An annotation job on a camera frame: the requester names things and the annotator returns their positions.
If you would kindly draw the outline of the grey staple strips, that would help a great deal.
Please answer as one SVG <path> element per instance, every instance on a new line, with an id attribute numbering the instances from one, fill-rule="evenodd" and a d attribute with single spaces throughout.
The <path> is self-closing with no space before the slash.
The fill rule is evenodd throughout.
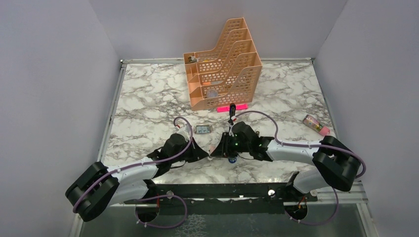
<path id="1" fill-rule="evenodd" d="M 200 127 L 197 127 L 197 133 L 199 134 L 210 133 L 210 129 L 206 126 L 200 126 Z"/>

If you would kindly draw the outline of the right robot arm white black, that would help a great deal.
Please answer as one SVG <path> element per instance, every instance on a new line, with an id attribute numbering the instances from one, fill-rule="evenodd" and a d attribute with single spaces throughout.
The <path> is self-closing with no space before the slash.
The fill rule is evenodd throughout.
<path id="1" fill-rule="evenodd" d="M 325 136 L 317 142 L 280 143 L 274 137 L 259 136 L 244 122 L 224 132 L 210 155 L 235 158 L 241 153 L 248 153 L 259 161 L 293 161 L 312 165 L 313 169 L 293 175 L 285 187 L 286 197 L 292 201 L 327 186 L 350 191 L 362 165 L 354 153 L 333 136 Z"/>

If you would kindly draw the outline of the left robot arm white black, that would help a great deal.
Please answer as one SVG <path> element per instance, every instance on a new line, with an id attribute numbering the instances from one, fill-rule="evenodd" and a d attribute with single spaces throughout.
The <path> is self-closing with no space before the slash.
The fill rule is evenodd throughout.
<path id="1" fill-rule="evenodd" d="M 154 178 L 167 173 L 173 163 L 192 163 L 208 156 L 195 139 L 174 133 L 162 147 L 126 166 L 93 163 L 66 190 L 65 197 L 73 212 L 88 222 L 116 203 L 134 199 L 151 202 L 155 198 Z"/>

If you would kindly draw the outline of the red white staple box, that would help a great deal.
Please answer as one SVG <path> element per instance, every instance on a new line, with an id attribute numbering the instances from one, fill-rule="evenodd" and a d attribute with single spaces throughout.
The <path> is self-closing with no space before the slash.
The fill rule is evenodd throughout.
<path id="1" fill-rule="evenodd" d="M 195 126 L 195 133 L 199 135 L 203 134 L 210 134 L 212 132 L 212 128 L 210 125 L 196 125 Z"/>

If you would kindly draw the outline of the blue black stapler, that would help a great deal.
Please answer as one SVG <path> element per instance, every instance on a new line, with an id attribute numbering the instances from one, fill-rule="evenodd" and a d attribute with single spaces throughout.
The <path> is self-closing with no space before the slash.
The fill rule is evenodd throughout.
<path id="1" fill-rule="evenodd" d="M 234 150 L 232 148 L 232 144 L 235 142 L 235 135 L 232 132 L 232 128 L 234 126 L 234 121 L 236 120 L 235 117 L 236 113 L 236 105 L 234 103 L 230 104 L 230 110 L 229 110 L 229 139 L 227 143 L 227 157 L 230 163 L 235 163 L 237 161 L 237 156 L 234 153 Z"/>

